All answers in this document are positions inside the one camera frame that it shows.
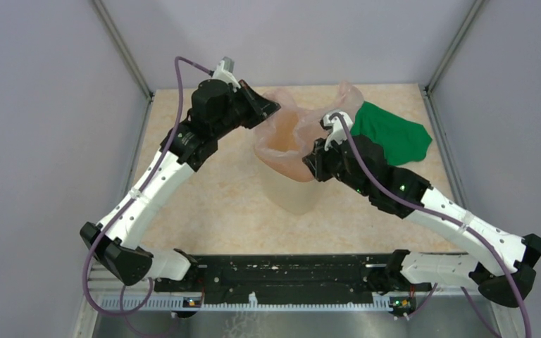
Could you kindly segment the beige plastic trash bin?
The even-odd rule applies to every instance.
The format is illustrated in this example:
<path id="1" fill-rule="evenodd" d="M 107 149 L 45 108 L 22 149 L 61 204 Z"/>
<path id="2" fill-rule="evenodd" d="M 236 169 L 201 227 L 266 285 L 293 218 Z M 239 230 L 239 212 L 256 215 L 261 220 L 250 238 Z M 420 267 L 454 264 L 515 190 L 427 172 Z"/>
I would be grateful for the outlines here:
<path id="1" fill-rule="evenodd" d="M 310 182 L 293 180 L 261 161 L 258 162 L 258 169 L 266 197 L 294 215 L 303 215 L 311 211 L 325 193 L 324 183 L 315 180 Z"/>

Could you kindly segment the right aluminium frame post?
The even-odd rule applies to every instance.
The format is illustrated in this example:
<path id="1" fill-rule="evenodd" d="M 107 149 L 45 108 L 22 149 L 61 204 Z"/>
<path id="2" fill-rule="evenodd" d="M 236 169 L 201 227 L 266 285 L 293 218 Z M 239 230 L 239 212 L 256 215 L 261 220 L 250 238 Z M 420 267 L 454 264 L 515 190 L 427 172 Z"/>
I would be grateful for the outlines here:
<path id="1" fill-rule="evenodd" d="M 466 16 L 461 21 L 461 24 L 453 36 L 449 46 L 447 47 L 443 57 L 441 58 L 438 66 L 433 72 L 430 81 L 424 87 L 426 96 L 431 96 L 439 85 L 444 73 L 447 71 L 454 57 L 458 53 L 461 45 L 463 44 L 467 34 L 470 32 L 471 28 L 474 26 L 476 20 L 480 16 L 484 7 L 489 3 L 487 0 L 475 0 L 471 4 Z"/>

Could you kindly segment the left aluminium frame post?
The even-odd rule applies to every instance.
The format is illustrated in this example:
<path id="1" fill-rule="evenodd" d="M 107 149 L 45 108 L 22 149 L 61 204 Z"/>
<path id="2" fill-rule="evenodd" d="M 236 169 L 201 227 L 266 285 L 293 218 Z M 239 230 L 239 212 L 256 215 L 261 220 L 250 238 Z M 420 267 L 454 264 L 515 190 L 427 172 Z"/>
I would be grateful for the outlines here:
<path id="1" fill-rule="evenodd" d="M 139 66 L 132 55 L 132 52 L 125 42 L 123 35 L 118 29 L 113 17 L 111 16 L 106 4 L 102 0 L 90 0 L 98 19 L 100 20 L 106 34 L 109 36 L 116 52 L 120 56 L 126 70 L 129 72 L 132 80 L 137 85 L 141 93 L 146 97 L 148 101 L 152 100 L 153 91 L 147 84 L 145 76 L 139 69 Z"/>

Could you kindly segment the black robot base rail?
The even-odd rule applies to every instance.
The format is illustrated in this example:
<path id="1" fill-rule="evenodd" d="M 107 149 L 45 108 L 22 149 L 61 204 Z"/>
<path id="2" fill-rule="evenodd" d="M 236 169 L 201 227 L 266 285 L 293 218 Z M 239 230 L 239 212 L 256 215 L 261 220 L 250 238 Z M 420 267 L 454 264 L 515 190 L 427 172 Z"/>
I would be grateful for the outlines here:
<path id="1" fill-rule="evenodd" d="M 262 305 L 372 303 L 396 292 L 428 292 L 429 282 L 411 284 L 390 264 L 392 253 L 195 256 L 180 281 L 158 278 L 157 293 L 195 292 L 206 305 L 241 304 L 254 294 Z"/>

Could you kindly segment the green cloth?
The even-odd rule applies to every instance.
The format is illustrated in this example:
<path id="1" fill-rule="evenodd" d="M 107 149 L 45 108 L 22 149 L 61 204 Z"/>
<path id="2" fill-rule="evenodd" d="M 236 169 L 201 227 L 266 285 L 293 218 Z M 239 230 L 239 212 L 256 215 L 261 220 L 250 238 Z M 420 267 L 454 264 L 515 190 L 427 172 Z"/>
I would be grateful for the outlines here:
<path id="1" fill-rule="evenodd" d="M 380 145 L 387 162 L 397 166 L 423 161 L 433 142 L 423 125 L 367 101 L 356 113 L 351 134 L 363 135 Z"/>

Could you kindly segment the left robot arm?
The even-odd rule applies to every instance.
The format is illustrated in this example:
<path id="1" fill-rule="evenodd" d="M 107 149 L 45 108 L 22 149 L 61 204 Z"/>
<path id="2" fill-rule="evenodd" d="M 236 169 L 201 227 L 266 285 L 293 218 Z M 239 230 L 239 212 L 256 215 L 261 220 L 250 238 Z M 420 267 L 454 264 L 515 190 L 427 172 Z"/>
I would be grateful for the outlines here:
<path id="1" fill-rule="evenodd" d="M 218 150 L 221 138 L 240 127 L 252 129 L 279 110 L 279 103 L 244 80 L 201 82 L 185 119 L 163 139 L 135 186 L 98 223 L 82 226 L 80 237 L 94 249 L 93 257 L 125 286 L 163 278 L 181 291 L 193 289 L 198 273 L 187 255 L 152 253 L 140 247 L 142 237 L 175 190 Z"/>

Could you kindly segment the aluminium frame post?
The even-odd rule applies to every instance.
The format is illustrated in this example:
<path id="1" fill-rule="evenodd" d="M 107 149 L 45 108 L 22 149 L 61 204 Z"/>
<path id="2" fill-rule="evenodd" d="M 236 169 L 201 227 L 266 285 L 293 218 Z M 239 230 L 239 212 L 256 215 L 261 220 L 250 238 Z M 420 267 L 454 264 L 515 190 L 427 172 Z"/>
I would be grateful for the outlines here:
<path id="1" fill-rule="evenodd" d="M 447 47 L 443 57 L 441 58 L 438 66 L 433 72 L 430 81 L 424 87 L 426 96 L 431 96 L 439 85 L 444 73 L 447 71 L 454 57 L 458 53 L 461 45 L 463 44 L 467 34 L 470 32 L 471 28 L 474 26 L 476 20 L 480 16 L 484 7 L 489 3 L 487 0 L 475 0 L 471 4 L 466 16 L 461 21 L 461 24 L 453 36 L 449 46 Z"/>
<path id="2" fill-rule="evenodd" d="M 106 34 L 109 36 L 116 52 L 120 56 L 126 70 L 129 72 L 132 80 L 137 85 L 141 93 L 146 97 L 148 101 L 152 100 L 153 91 L 147 84 L 145 76 L 139 69 L 139 66 L 132 55 L 132 52 L 125 42 L 123 35 L 118 29 L 113 17 L 111 16 L 106 4 L 102 0 L 90 0 L 98 19 L 100 20 Z"/>

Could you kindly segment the pink plastic trash bag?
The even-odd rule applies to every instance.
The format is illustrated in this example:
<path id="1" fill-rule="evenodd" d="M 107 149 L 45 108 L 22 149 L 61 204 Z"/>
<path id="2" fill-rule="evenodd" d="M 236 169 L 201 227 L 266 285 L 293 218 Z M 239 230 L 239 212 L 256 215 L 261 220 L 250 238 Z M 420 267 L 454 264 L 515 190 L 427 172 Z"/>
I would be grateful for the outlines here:
<path id="1" fill-rule="evenodd" d="M 285 88 L 270 89 L 263 97 L 280 104 L 280 110 L 254 128 L 254 153 L 269 168 L 297 182 L 314 180 L 302 159 L 310 154 L 316 139 L 327 136 L 320 124 L 323 116 L 337 110 L 354 120 L 364 102 L 360 90 L 346 81 L 338 84 L 335 98 L 327 106 L 316 109 L 297 105 Z"/>

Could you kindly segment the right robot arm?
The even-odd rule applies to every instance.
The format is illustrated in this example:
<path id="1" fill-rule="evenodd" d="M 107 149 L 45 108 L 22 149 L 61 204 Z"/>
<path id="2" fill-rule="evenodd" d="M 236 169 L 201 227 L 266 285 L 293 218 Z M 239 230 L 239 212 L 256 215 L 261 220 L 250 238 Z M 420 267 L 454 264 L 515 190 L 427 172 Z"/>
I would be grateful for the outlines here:
<path id="1" fill-rule="evenodd" d="M 439 284 L 477 289 L 486 299 L 517 308 L 514 289 L 525 298 L 533 288 L 541 237 L 505 232 L 455 204 L 415 172 L 387 163 L 383 148 L 364 136 L 354 143 L 382 192 L 359 165 L 349 142 L 314 142 L 304 165 L 319 182 L 332 178 L 366 197 L 378 210 L 422 225 L 462 250 L 456 254 L 392 253 L 384 275 L 373 283 L 378 292 L 403 290 L 409 284 Z"/>

